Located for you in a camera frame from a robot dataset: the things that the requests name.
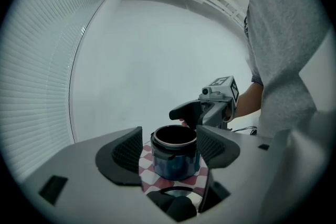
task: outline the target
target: red and white checkered napkin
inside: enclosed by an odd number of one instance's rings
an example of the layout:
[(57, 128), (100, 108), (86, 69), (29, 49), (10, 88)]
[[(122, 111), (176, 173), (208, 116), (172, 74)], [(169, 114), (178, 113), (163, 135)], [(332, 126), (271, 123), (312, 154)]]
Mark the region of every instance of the red and white checkered napkin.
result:
[(145, 194), (154, 190), (176, 186), (189, 187), (196, 192), (203, 194), (208, 175), (208, 168), (201, 158), (201, 167), (195, 175), (182, 181), (170, 181), (164, 179), (154, 172), (151, 142), (147, 142), (143, 145), (143, 151), (139, 160), (139, 175), (142, 180), (143, 191)]

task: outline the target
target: person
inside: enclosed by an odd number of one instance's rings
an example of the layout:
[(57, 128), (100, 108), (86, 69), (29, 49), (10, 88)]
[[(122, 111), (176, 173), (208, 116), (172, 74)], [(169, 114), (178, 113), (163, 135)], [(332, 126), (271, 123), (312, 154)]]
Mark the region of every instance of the person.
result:
[(235, 118), (261, 109), (258, 135), (274, 137), (314, 114), (299, 71), (330, 27), (320, 0), (249, 0), (245, 34), (252, 84), (240, 95)]

